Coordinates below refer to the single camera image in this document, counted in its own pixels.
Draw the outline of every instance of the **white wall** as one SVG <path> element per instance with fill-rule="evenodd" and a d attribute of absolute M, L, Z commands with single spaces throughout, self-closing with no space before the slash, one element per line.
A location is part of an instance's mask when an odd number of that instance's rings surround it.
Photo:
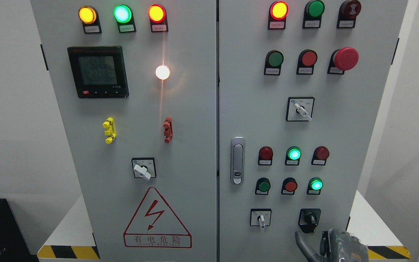
<path fill-rule="evenodd" d="M 36 254 L 80 196 L 29 0 L 0 0 L 0 198 Z"/>
<path fill-rule="evenodd" d="M 419 261 L 419 3 L 365 198 Z"/>

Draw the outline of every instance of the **yellow and black hazard stripe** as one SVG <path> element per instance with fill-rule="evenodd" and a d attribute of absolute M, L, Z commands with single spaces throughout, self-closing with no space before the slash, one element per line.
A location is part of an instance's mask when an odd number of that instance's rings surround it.
<path fill-rule="evenodd" d="M 412 259 L 409 250 L 402 246 L 368 246 L 369 259 Z"/>
<path fill-rule="evenodd" d="M 96 247 L 81 246 L 43 246 L 38 251 L 38 258 L 73 258 L 100 259 Z"/>

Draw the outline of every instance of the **digital power meter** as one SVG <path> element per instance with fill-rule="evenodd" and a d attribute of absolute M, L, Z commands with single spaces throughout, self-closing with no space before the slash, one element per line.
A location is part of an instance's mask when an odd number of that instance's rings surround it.
<path fill-rule="evenodd" d="M 121 46 L 67 48 L 79 98 L 126 98 L 127 77 Z"/>

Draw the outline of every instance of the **green push button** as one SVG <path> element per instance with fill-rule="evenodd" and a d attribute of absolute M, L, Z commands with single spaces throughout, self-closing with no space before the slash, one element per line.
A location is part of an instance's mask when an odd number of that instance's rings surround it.
<path fill-rule="evenodd" d="M 266 191 L 268 191 L 270 188 L 271 188 L 271 184 L 270 184 L 270 183 L 268 183 L 268 182 L 261 182 L 261 183 L 258 185 L 258 190 L 259 190 L 259 191 L 261 191 L 261 192 L 266 192 Z"/>
<path fill-rule="evenodd" d="M 316 0 L 309 3 L 307 13 L 311 17 L 319 17 L 324 13 L 324 3 Z"/>
<path fill-rule="evenodd" d="M 268 63 L 273 67 L 278 67 L 284 61 L 284 56 L 279 51 L 274 51 L 269 55 Z"/>

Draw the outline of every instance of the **yellow terminal block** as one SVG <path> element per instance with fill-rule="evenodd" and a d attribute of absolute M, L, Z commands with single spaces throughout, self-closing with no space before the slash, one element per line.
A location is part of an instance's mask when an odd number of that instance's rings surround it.
<path fill-rule="evenodd" d="M 106 144 L 111 144 L 114 139 L 116 139 L 116 129 L 114 126 L 114 119 L 107 118 L 103 122 L 103 128 L 105 128 L 104 135 L 107 136 L 105 142 Z"/>

